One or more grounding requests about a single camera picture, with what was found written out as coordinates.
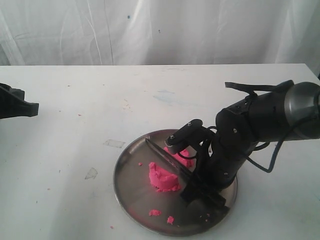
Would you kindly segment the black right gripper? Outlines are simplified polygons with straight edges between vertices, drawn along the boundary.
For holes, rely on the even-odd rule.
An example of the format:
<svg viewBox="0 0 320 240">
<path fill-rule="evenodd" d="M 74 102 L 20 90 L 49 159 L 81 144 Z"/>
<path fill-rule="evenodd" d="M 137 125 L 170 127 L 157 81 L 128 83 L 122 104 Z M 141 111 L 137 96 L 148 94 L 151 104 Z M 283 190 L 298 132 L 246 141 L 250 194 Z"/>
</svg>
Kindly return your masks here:
<svg viewBox="0 0 320 240">
<path fill-rule="evenodd" d="M 212 155 L 202 160 L 199 177 L 192 175 L 181 193 L 186 203 L 205 200 L 210 203 L 224 203 L 220 190 L 229 187 L 238 170 L 258 145 L 257 141 L 225 146 L 218 137 L 211 142 Z"/>
</svg>

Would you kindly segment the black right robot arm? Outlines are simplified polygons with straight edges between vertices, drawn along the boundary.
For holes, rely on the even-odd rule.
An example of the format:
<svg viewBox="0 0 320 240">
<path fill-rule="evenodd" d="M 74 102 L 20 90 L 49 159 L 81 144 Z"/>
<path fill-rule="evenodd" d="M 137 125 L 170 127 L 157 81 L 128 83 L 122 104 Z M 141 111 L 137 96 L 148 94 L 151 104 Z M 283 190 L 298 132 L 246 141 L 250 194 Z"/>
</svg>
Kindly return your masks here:
<svg viewBox="0 0 320 240">
<path fill-rule="evenodd" d="M 216 200 L 229 187 L 251 154 L 276 143 L 268 167 L 270 173 L 282 144 L 286 141 L 320 137 L 320 87 L 312 82 L 278 85 L 246 85 L 226 82 L 227 88 L 246 93 L 246 97 L 223 108 L 215 125 L 204 127 L 193 119 L 176 132 L 182 149 L 192 147 L 196 165 L 182 196 L 187 202 L 207 195 Z"/>
</svg>

